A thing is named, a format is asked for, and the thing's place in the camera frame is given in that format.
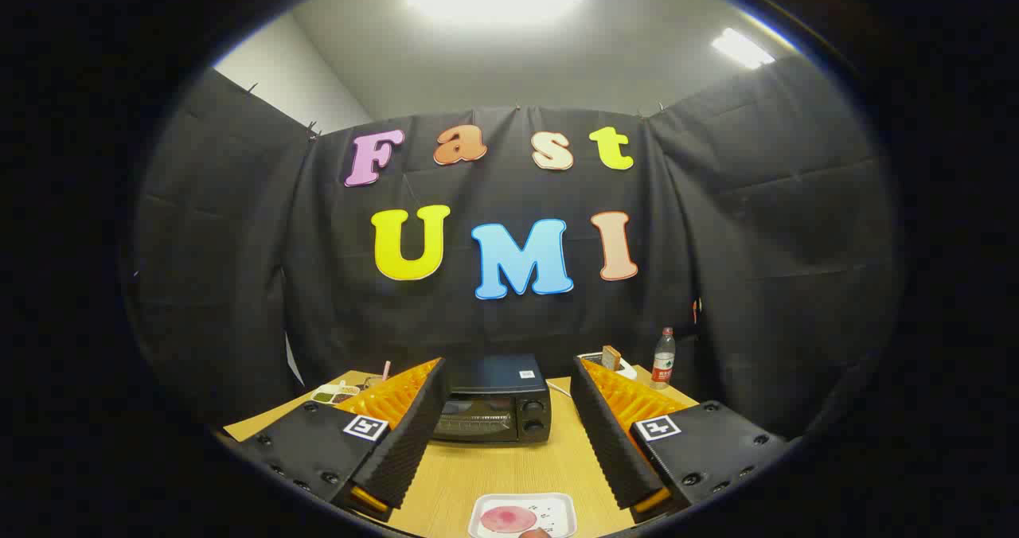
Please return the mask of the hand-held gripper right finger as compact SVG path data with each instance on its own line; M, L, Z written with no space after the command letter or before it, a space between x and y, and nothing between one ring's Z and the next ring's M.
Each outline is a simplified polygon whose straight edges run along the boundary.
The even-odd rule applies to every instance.
M616 505L634 522L734 491L787 451L787 438L717 401L681 404L575 359L571 396Z

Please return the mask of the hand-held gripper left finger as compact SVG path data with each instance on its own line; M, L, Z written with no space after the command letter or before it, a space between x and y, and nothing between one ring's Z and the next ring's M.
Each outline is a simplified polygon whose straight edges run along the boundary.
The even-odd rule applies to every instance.
M244 458L320 501L386 522L403 506L447 402L447 361L415 365L341 404L313 394L232 426Z

